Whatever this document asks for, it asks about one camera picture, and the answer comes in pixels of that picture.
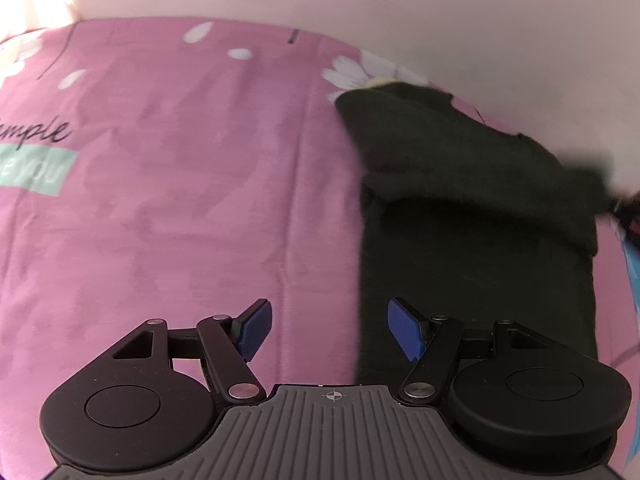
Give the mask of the dark green knit sweater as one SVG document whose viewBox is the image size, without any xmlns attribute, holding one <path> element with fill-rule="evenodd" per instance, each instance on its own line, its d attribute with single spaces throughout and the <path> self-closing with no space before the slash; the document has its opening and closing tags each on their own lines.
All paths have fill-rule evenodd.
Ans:
<svg viewBox="0 0 640 480">
<path fill-rule="evenodd" d="M 598 167 L 476 122 L 434 88 L 396 82 L 335 106 L 364 168 L 357 382 L 398 386 L 408 373 L 387 325 L 394 298 L 597 355 L 597 220 L 625 206 Z"/>
</svg>

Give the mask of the pink floral bed sheet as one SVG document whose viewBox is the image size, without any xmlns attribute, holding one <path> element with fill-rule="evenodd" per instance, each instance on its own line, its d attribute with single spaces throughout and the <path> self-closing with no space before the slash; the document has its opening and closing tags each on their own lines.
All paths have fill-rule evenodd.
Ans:
<svg viewBox="0 0 640 480">
<path fill-rule="evenodd" d="M 12 46 L 3 478 L 634 476 L 636 198 L 597 220 L 596 356 L 512 320 L 461 321 L 442 396 L 405 404 L 401 383 L 356 379 L 364 168 L 335 103 L 434 87 L 330 38 L 199 18 Z M 272 327 L 248 367 L 267 397 L 216 404 L 196 324 L 258 299 Z"/>
</svg>

